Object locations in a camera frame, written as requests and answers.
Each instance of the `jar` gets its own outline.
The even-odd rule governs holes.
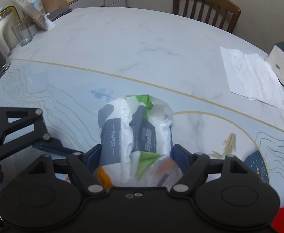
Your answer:
[[[30,3],[34,5],[34,7],[43,15],[46,15],[46,12],[44,10],[43,4],[41,0],[28,0]]]

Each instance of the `paper towel package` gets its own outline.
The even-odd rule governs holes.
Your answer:
[[[101,184],[172,186],[182,176],[169,156],[172,121],[169,105],[149,95],[124,96],[100,109]]]
[[[271,66],[281,84],[284,85],[284,42],[273,46],[266,62]]]

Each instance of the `silver screw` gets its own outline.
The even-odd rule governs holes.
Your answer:
[[[128,199],[133,199],[135,196],[133,194],[126,194],[125,197]]]
[[[173,187],[174,191],[177,191],[178,193],[184,193],[186,192],[189,187],[184,184],[177,184]]]
[[[37,114],[38,116],[40,116],[42,113],[43,111],[41,109],[35,110],[35,114]]]
[[[103,191],[103,186],[101,185],[91,185],[88,187],[88,191],[91,193],[99,193],[101,191]]]
[[[43,135],[43,139],[44,139],[45,141],[48,141],[48,140],[50,139],[50,135],[49,135],[48,133],[45,133],[45,134]]]
[[[143,196],[142,193],[135,193],[135,197],[141,197],[141,196]]]

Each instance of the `sheet of paper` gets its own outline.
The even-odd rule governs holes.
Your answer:
[[[221,54],[232,93],[284,109],[283,87],[270,65],[257,53],[247,55],[221,47]]]

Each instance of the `plastic bag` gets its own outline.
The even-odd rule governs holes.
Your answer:
[[[28,0],[11,0],[15,3],[24,13],[29,15],[33,21],[43,30],[48,30],[48,27],[45,22],[45,17],[40,13],[32,3]]]
[[[97,176],[112,186],[172,186],[182,171],[169,157],[173,111],[149,95],[125,96],[99,110],[102,151]]]

